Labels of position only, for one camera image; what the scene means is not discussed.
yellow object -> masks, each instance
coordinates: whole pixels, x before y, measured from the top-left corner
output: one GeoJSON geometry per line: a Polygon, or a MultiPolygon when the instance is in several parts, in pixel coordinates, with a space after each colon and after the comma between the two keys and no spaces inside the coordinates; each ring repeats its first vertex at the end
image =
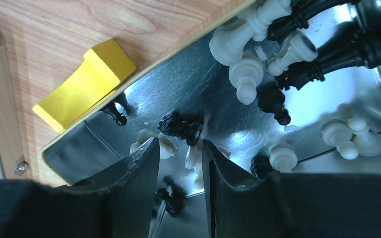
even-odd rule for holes
{"type": "Polygon", "coordinates": [[[89,49],[77,71],[33,111],[61,133],[135,71],[116,41],[107,40],[89,49]]]}

yellow block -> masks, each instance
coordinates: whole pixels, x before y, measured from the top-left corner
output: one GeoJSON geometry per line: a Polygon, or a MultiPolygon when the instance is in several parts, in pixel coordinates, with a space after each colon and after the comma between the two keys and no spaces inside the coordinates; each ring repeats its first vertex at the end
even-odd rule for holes
{"type": "Polygon", "coordinates": [[[135,71],[116,41],[107,40],[89,49],[77,71],[33,111],[61,133],[135,71]]]}

scratched metal surface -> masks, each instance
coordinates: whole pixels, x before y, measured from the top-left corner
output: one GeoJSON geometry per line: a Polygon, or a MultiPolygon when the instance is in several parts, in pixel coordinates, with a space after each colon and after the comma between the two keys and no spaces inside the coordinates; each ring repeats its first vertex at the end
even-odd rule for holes
{"type": "MultiPolygon", "coordinates": [[[[354,8],[346,5],[335,7],[314,17],[304,33],[319,47],[340,23],[355,20],[356,14],[354,8]]],[[[129,154],[139,131],[158,133],[159,120],[173,109],[182,113],[203,111],[210,118],[206,139],[228,149],[230,159],[246,170],[253,156],[269,154],[271,147],[280,142],[291,144],[299,160],[331,150],[321,138],[321,129],[331,121],[347,120],[354,114],[366,118],[372,131],[381,131],[378,71],[343,69],[328,74],[326,82],[309,83],[301,91],[286,91],[286,108],[292,122],[284,127],[272,114],[261,112],[257,102],[248,106],[239,103],[236,89],[228,80],[228,67],[217,63],[210,53],[212,34],[183,49],[125,90],[132,111],[127,115],[126,126],[118,127],[109,115],[95,113],[81,130],[73,130],[45,151],[49,166],[69,183],[75,183],[92,173],[90,168],[99,170],[101,163],[96,161],[95,148],[108,154],[103,164],[114,163],[129,154]],[[82,143],[84,134],[95,139],[82,143]]],[[[255,46],[261,46],[269,57],[279,50],[276,42],[250,41],[246,51],[253,53],[255,46]]],[[[272,81],[274,78],[265,68],[261,87],[272,81]]],[[[170,175],[189,195],[202,192],[193,186],[194,171],[184,168],[186,143],[171,140],[178,150],[160,162],[157,186],[165,186],[162,177],[170,175]]]]}

wooden floor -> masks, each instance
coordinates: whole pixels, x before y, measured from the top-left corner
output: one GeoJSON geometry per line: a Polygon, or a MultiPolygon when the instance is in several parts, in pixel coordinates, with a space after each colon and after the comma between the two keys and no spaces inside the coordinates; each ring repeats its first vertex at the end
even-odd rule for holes
{"type": "Polygon", "coordinates": [[[93,45],[115,38],[143,70],[246,0],[0,0],[0,30],[11,77],[28,177],[64,181],[40,159],[54,132],[31,110],[82,63],[93,45]]]}

silver bolt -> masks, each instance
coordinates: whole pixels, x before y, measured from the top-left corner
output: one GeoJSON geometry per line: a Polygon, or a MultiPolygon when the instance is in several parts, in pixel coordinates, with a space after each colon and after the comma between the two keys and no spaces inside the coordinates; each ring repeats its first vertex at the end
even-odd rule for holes
{"type": "Polygon", "coordinates": [[[29,164],[24,160],[24,156],[19,158],[15,163],[14,174],[23,175],[29,167],[29,164]]]}

